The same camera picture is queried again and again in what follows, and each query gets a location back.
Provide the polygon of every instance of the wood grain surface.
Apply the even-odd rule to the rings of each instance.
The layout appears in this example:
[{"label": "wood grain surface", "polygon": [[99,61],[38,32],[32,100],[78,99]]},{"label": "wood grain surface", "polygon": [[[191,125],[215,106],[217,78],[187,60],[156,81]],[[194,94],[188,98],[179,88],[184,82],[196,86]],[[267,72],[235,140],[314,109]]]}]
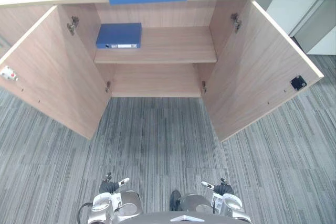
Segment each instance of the wood grain surface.
[{"label": "wood grain surface", "polygon": [[79,18],[75,33],[79,36],[91,59],[96,55],[96,40],[100,29],[100,18],[94,4],[63,5],[69,20],[72,16]]},{"label": "wood grain surface", "polygon": [[200,81],[208,82],[212,71],[215,68],[215,63],[196,63],[195,67],[197,68],[198,75],[200,77]]},{"label": "wood grain surface", "polygon": [[11,48],[10,44],[0,35],[0,59]]},{"label": "wood grain surface", "polygon": [[113,97],[200,97],[192,64],[119,64],[112,82]]},{"label": "wood grain surface", "polygon": [[0,36],[11,46],[50,9],[50,5],[0,7]]},{"label": "wood grain surface", "polygon": [[112,85],[113,76],[116,72],[116,64],[96,64],[96,68],[102,76],[105,84],[107,85],[107,83],[110,82],[110,85]]},{"label": "wood grain surface", "polygon": [[96,4],[102,23],[141,22],[142,27],[209,26],[216,1]]},{"label": "wood grain surface", "polygon": [[220,141],[255,122],[299,92],[290,81],[301,75],[308,86],[323,74],[256,3],[247,2],[238,33],[231,33],[202,94]]},{"label": "wood grain surface", "polygon": [[67,30],[69,17],[54,6],[24,40],[14,45],[5,65],[17,82],[0,84],[28,104],[75,132],[91,138],[110,98],[80,38]]},{"label": "wood grain surface", "polygon": [[97,49],[95,63],[216,62],[209,27],[143,28],[140,48]]},{"label": "wood grain surface", "polygon": [[235,30],[231,14],[241,14],[246,0],[218,0],[210,22],[210,31],[217,55],[221,55],[223,49]]}]

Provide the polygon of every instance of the wooden shelf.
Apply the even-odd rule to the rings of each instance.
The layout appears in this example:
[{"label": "wooden shelf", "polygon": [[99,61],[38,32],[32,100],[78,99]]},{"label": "wooden shelf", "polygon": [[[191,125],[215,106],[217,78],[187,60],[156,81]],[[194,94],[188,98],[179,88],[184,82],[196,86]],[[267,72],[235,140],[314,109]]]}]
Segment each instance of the wooden shelf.
[{"label": "wooden shelf", "polygon": [[216,62],[209,27],[142,28],[141,48],[97,49],[95,63]]},{"label": "wooden shelf", "polygon": [[112,97],[201,97],[193,64],[116,65]]}]

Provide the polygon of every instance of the white wall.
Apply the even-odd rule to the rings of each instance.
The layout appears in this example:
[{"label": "white wall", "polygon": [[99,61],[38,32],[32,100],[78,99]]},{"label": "white wall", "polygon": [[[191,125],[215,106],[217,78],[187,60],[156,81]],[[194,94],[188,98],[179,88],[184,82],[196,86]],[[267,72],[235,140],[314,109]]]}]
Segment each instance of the white wall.
[{"label": "white wall", "polygon": [[309,55],[336,55],[336,26],[322,38],[309,52]]},{"label": "white wall", "polygon": [[316,0],[272,0],[267,13],[287,34],[294,29]]}]

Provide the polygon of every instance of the gray carpet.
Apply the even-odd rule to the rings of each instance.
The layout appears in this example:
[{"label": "gray carpet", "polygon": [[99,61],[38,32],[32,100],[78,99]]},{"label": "gray carpet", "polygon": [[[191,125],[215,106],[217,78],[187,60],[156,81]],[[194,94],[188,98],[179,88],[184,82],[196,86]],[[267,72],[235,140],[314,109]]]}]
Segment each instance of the gray carpet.
[{"label": "gray carpet", "polygon": [[225,177],[254,224],[336,223],[336,57],[311,58],[324,79],[222,144],[200,99],[111,99],[87,141],[0,89],[0,223],[76,223],[107,171],[145,212]]}]

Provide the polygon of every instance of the black cable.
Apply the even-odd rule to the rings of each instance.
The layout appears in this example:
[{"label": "black cable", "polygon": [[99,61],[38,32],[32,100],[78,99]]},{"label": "black cable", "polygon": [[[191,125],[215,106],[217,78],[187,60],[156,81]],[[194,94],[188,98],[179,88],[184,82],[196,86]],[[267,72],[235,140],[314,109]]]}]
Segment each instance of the black cable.
[{"label": "black cable", "polygon": [[83,207],[85,206],[93,206],[93,203],[92,202],[86,202],[84,203],[78,210],[78,213],[77,213],[77,224],[80,224],[80,211],[82,210]]}]

